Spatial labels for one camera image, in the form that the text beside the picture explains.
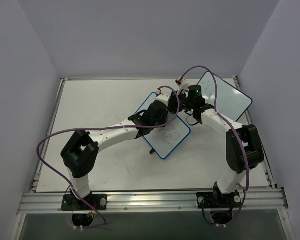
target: gray floor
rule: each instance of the gray floor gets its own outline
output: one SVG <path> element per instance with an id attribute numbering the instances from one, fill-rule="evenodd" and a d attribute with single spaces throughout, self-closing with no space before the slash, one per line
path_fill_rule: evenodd
<path id="1" fill-rule="evenodd" d="M 72 239 L 225 239 L 285 240 L 276 210 L 243 211 L 226 228 L 207 224 L 201 212 L 107 214 L 108 225 L 73 230 L 66 214 L 27 215 L 22 240 Z"/>

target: black mounting plate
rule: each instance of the black mounting plate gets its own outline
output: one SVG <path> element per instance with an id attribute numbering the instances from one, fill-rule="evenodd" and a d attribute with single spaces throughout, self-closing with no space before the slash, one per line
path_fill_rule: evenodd
<path id="1" fill-rule="evenodd" d="M 240 202 L 234 201 L 235 196 L 240 197 L 240 194 L 238 193 L 238 191 L 235 191 L 232 194 L 231 194 L 232 196 L 231 196 L 231 198 L 229 198 L 229 200 L 227 200 L 223 205 L 220 205 L 215 200 L 213 192 L 197 192 L 196 199 L 198 199 L 199 197 L 204 197 L 204 201 L 202 203 L 199 203 L 197 201 L 198 208 L 200 208 L 200 209 L 202 209 L 202 208 L 203 209 L 224 209 L 224 208 L 231 208 L 232 206 L 234 208 L 240 208 L 241 201 Z"/>
<path id="2" fill-rule="evenodd" d="M 106 194 L 90 194 L 84 198 L 90 205 L 96 207 L 97 210 L 106 210 L 107 203 L 102 206 L 100 200 L 105 199 L 108 203 L 108 196 Z M 77 199 L 72 193 L 63 196 L 61 211 L 85 211 L 91 210 L 85 203 Z"/>

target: bolt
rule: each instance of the bolt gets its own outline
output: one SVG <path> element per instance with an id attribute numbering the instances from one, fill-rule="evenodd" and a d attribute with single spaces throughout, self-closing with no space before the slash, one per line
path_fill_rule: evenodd
<path id="1" fill-rule="evenodd" d="M 240 196 L 234 196 L 234 201 L 235 201 L 236 203 L 240 203 L 240 202 L 241 202 Z"/>
<path id="2" fill-rule="evenodd" d="M 105 206 L 107 204 L 107 200 L 105 199 L 105 198 L 102 198 L 101 200 L 100 200 L 100 205 L 101 206 Z"/>
<path id="3" fill-rule="evenodd" d="M 202 204 L 205 202 L 205 198 L 203 196 L 198 197 L 198 203 Z"/>

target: aluminum frame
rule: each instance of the aluminum frame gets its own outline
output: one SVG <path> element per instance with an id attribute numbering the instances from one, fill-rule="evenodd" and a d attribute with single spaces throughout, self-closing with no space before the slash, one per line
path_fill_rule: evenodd
<path id="1" fill-rule="evenodd" d="M 155 77 L 78 77 L 78 78 L 62 78 L 57 92 L 53 114 L 47 130 L 50 135 L 56 120 L 62 93 L 66 81 L 107 81 L 107 80 L 148 80 L 156 79 Z M 240 89 L 238 78 L 234 77 L 235 85 Z M 252 119 L 249 111 L 245 113 L 249 123 Z M 49 141 L 45 142 L 41 154 L 46 155 Z M 246 202 L 243 210 L 278 210 L 278 214 L 283 226 L 285 235 L 288 240 L 295 240 L 295 235 L 288 216 L 288 203 L 283 189 L 276 189 L 274 178 L 268 163 L 268 159 L 264 161 L 263 169 L 268 176 L 270 186 L 272 187 L 251 187 L 246 193 Z M 20 207 L 17 212 L 15 224 L 13 226 L 10 239 L 17 240 L 21 236 L 22 228 L 27 214 L 69 214 L 69 213 L 87 213 L 88 211 L 61 211 L 61 204 L 64 193 L 36 193 L 40 179 L 42 162 L 39 162 L 36 175 L 33 179 L 32 189 L 30 193 L 25 193 L 21 199 Z M 104 213 L 149 213 L 149 212 L 189 212 L 202 211 L 197 207 L 197 192 L 211 192 L 207 189 L 192 190 L 166 190 L 166 191 L 134 191 L 134 192 L 103 192 L 108 195 L 107 210 Z"/>

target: table surface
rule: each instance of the table surface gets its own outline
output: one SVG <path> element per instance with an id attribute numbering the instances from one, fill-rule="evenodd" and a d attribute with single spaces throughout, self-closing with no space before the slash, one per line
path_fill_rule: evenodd
<path id="1" fill-rule="evenodd" d="M 198 83 L 196 79 L 188 81 Z M 160 86 L 177 88 L 173 79 L 65 81 L 52 132 L 118 124 L 133 115 Z M 180 117 L 185 120 L 187 115 L 181 113 Z M 245 115 L 238 122 L 248 124 Z M 66 176 L 69 174 L 60 153 L 71 135 L 65 133 L 51 138 L 45 156 L 49 164 Z M 100 152 L 89 174 L 91 190 L 211 189 L 227 164 L 226 140 L 200 124 L 191 127 L 191 134 L 167 159 L 150 155 L 150 150 L 148 143 L 139 138 Z M 250 172 L 250 186 L 269 186 L 261 164 Z M 67 187 L 64 179 L 42 167 L 37 192 L 64 192 Z"/>

